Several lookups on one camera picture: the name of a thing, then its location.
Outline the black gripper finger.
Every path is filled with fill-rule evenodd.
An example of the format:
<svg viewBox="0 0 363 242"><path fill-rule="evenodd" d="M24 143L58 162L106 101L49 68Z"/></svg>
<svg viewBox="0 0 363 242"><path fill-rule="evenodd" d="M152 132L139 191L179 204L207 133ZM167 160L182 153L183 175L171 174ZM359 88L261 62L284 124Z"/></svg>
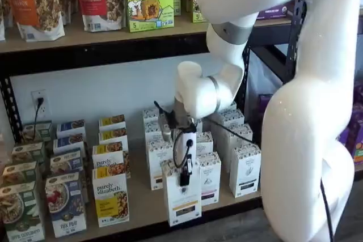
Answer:
<svg viewBox="0 0 363 242"><path fill-rule="evenodd" d="M188 154L180 173L180 186L187 186L192 174L192 155Z"/></svg>

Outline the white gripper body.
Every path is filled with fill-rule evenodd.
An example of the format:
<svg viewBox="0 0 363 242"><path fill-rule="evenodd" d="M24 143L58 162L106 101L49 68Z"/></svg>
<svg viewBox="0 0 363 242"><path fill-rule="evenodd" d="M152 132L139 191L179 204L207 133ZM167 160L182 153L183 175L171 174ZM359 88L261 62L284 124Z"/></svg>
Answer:
<svg viewBox="0 0 363 242"><path fill-rule="evenodd" d="M178 166L182 167L187 155L192 155L192 166L196 161L196 132L178 131Z"/></svg>

